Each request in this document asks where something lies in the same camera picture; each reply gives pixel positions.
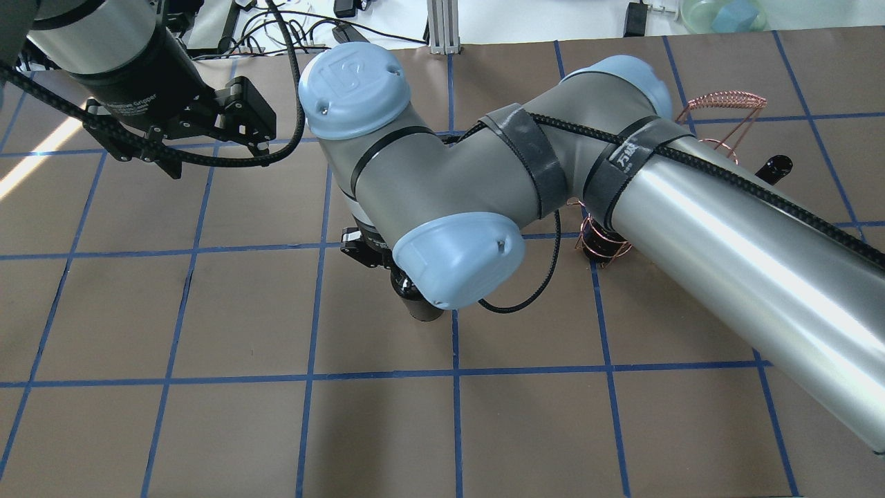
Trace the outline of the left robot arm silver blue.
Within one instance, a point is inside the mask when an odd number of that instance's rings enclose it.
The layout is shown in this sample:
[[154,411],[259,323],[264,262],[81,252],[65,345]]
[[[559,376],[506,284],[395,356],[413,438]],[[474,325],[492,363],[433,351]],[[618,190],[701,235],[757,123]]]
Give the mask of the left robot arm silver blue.
[[[31,42],[90,95],[83,107],[19,75]],[[179,179],[184,163],[265,167],[276,116],[252,82],[209,85],[146,1],[3,1],[2,82],[79,120],[116,160],[153,163]]]

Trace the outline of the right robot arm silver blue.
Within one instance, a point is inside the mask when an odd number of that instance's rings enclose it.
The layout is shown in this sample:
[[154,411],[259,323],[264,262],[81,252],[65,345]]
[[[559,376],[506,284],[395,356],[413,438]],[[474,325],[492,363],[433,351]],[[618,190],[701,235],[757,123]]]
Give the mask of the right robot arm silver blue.
[[521,229],[576,198],[883,453],[883,254],[673,122],[644,61],[570,73],[455,145],[369,42],[316,56],[298,98],[361,229],[431,306],[490,295],[522,264]]

